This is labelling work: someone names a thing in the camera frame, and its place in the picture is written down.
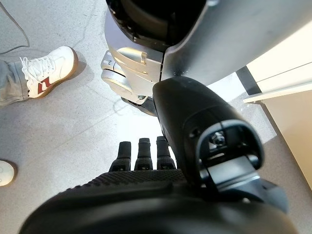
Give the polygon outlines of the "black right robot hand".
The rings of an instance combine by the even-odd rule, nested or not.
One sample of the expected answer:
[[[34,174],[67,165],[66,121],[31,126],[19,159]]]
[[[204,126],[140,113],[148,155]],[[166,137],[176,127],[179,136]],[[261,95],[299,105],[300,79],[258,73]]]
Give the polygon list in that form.
[[[162,136],[119,144],[107,173],[39,206],[22,234],[295,234],[284,190],[262,179],[254,128],[221,97],[188,77],[153,87]]]

